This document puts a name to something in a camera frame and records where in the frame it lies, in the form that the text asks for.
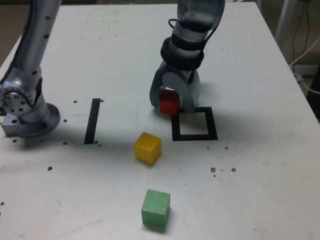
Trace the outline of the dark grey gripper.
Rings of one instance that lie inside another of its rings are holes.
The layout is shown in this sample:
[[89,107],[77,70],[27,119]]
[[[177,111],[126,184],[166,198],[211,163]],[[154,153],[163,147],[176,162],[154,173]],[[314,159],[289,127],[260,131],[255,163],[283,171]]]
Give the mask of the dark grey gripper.
[[162,62],[155,72],[149,91],[150,103],[155,108],[160,105],[159,92],[163,85],[179,94],[185,112],[192,113],[196,110],[200,97],[200,78],[197,70],[184,71]]

